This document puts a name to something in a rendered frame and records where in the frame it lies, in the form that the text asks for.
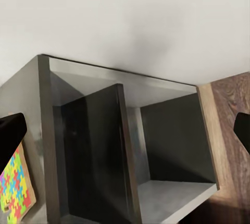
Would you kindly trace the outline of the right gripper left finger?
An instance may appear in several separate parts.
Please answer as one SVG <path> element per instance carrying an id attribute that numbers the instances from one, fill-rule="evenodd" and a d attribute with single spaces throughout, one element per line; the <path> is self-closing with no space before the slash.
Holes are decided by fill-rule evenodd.
<path id="1" fill-rule="evenodd" d="M 0 175 L 27 132 L 23 113 L 0 118 Z"/>

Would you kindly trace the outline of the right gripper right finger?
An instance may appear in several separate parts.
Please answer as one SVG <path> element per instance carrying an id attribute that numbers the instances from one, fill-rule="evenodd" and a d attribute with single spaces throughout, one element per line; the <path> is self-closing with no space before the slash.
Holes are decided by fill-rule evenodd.
<path id="1" fill-rule="evenodd" d="M 233 131 L 250 154 L 250 115 L 239 112 L 234 122 Z"/>

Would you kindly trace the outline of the jigsaw puzzle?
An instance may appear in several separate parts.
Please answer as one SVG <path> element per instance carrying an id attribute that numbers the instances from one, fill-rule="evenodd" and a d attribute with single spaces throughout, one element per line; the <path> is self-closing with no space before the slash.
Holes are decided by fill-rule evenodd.
<path id="1" fill-rule="evenodd" d="M 11 210 L 7 224 L 19 224 L 36 203 L 22 142 L 0 175 L 0 207 Z"/>

